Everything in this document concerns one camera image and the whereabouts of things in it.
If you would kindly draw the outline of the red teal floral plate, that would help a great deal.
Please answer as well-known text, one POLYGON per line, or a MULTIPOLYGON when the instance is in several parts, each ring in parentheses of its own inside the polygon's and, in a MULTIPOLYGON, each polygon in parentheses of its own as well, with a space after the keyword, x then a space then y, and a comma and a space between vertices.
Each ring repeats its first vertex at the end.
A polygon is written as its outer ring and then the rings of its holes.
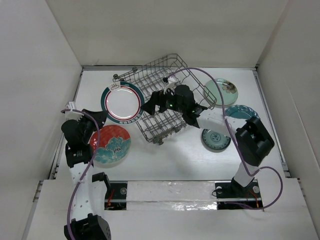
POLYGON ((89 141, 93 151, 97 149, 94 164, 103 168, 112 168, 120 164, 128 154, 131 147, 129 132, 119 125, 106 125, 95 132, 89 141))

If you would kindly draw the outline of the white green rimmed plate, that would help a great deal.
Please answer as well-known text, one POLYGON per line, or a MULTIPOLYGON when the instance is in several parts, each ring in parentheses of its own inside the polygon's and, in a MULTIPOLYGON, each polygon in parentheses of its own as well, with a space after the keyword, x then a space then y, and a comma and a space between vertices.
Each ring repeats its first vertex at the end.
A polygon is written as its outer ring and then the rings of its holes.
POLYGON ((132 83, 118 81, 110 84, 101 95, 101 108, 107 118, 118 125, 137 122, 143 115, 145 99, 141 90, 132 83))

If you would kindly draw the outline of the small blue patterned plate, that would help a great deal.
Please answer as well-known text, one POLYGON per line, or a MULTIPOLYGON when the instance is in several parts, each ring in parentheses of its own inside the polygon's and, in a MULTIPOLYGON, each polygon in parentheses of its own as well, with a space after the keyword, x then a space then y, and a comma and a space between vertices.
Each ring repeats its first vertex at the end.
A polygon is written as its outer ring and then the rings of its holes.
POLYGON ((209 129, 202 131, 201 139, 209 149, 214 151, 223 151, 231 143, 230 137, 209 129))

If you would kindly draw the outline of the light green floral plate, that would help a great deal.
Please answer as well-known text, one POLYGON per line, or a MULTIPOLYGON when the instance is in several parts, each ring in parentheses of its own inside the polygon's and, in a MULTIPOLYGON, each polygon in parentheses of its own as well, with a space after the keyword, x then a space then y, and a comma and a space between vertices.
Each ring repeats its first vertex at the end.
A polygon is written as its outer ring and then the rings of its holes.
POLYGON ((204 96, 206 100, 211 104, 215 103, 221 106, 221 92, 225 106, 235 103, 239 96, 237 87, 232 82, 223 78, 216 78, 215 81, 219 90, 213 80, 208 81, 204 86, 204 96))

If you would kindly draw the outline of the dark teal scalloped plate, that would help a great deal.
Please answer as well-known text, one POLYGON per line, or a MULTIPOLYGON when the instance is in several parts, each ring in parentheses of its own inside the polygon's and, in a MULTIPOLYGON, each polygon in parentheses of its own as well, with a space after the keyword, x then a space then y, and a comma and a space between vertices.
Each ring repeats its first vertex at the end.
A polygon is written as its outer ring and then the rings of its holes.
POLYGON ((224 113, 227 117, 235 119, 249 120, 252 117, 260 118, 259 114, 249 106, 246 105, 232 105, 224 109, 224 113))

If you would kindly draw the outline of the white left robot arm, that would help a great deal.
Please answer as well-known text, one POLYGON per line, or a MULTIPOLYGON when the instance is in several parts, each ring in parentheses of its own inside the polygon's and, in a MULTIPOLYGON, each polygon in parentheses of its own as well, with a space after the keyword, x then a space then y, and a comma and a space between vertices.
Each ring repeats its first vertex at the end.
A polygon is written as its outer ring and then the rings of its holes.
POLYGON ((64 236, 68 240, 110 240, 111 229, 102 213, 112 189, 104 172, 94 172, 97 151, 89 143, 94 133, 100 133, 108 112, 64 109, 62 113, 66 117, 61 126, 66 139, 66 163, 74 184, 64 236))

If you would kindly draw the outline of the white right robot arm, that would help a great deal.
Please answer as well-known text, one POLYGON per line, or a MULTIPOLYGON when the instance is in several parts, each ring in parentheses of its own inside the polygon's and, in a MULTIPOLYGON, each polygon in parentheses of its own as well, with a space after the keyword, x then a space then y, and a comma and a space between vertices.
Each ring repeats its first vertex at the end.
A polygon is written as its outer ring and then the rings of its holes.
POLYGON ((242 197, 249 191, 249 184, 258 173, 263 159, 270 153, 275 142, 258 117, 240 119, 227 116, 225 110, 209 109, 196 102, 189 86, 181 84, 174 89, 154 91, 143 102, 137 91, 128 83, 116 82, 102 93, 101 108, 108 112, 109 120, 125 125, 147 113, 155 115, 156 108, 163 113, 171 110, 182 114, 190 126, 203 130, 217 130, 231 138, 241 163, 231 180, 231 191, 242 197))

